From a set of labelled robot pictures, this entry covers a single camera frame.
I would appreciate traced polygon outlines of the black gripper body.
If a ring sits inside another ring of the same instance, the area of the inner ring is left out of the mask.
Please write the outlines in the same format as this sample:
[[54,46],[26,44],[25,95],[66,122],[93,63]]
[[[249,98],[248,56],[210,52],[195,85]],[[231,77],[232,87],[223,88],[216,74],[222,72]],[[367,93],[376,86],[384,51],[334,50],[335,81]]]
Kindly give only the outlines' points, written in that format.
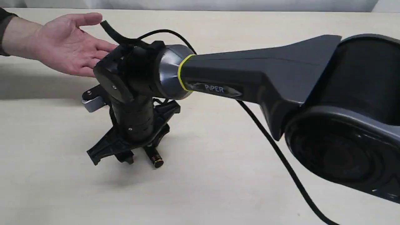
[[97,165],[104,157],[149,146],[162,127],[181,110],[176,101],[160,101],[151,97],[136,98],[124,104],[110,99],[112,128],[87,151]]

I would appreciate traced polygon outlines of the bare human forearm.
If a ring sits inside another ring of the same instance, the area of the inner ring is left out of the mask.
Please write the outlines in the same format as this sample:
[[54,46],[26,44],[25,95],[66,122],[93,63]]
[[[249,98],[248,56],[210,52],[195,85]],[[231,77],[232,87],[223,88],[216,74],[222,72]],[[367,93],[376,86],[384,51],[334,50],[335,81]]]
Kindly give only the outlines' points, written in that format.
[[14,13],[0,9],[0,54],[36,60],[34,50],[36,34],[41,24],[23,19]]

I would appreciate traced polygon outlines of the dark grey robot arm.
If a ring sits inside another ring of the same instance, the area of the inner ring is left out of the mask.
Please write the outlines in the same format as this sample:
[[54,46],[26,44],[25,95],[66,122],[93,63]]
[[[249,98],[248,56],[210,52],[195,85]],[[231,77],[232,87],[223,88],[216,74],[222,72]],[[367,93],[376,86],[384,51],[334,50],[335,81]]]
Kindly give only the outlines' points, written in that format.
[[399,203],[399,40],[321,35],[282,47],[196,55],[188,43],[116,37],[83,94],[89,112],[109,105],[112,128],[87,151],[94,164],[133,162],[156,148],[193,92],[258,104],[270,134],[310,172]]

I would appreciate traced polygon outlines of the open bare human hand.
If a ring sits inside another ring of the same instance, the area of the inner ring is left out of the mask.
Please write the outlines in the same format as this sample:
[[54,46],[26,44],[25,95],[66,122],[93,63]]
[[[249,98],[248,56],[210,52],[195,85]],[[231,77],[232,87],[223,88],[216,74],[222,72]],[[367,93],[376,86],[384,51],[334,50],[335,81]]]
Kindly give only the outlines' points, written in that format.
[[81,27],[101,23],[102,14],[67,14],[40,26],[29,41],[32,59],[59,72],[94,77],[93,68],[116,45],[88,34]]

